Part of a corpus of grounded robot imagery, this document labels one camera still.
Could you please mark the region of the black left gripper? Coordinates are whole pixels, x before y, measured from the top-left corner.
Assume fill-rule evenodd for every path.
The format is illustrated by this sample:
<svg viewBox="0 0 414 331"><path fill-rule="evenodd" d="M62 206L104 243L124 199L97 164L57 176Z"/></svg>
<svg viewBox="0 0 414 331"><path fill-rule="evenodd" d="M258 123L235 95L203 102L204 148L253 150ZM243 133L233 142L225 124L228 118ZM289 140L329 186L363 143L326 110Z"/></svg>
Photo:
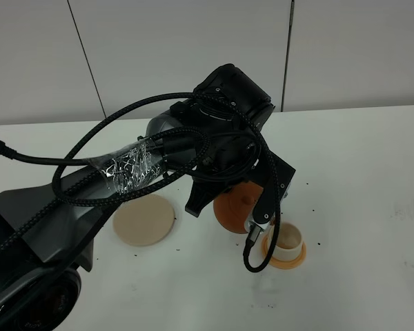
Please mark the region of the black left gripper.
<svg viewBox="0 0 414 331"><path fill-rule="evenodd" d="M185 211L194 217L221 193L244 181L262 152L259 139L249 132L216 133L210 138L206 155L186 172L193 186Z"/></svg>

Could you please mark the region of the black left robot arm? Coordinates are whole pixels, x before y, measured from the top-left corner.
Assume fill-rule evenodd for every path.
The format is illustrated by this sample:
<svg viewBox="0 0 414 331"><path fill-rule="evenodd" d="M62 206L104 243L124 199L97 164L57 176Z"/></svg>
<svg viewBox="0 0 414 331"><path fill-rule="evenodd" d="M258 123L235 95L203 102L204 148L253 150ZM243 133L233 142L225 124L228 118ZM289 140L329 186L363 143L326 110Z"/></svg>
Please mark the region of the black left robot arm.
<svg viewBox="0 0 414 331"><path fill-rule="evenodd" d="M100 157L78 152L100 131L140 107L172 101L144 136ZM134 102L98 123L62 159L31 157L0 140L0 156L54 166L43 186L0 193L0 330L53 330L81 290L79 268L92 269L93 240L126 202L138 202L188 175L186 210L198 216L221 193L252 181L263 191L250 214L248 256L259 234L280 225L277 157L261 134L270 96L232 64L219 66L192 92Z"/></svg>

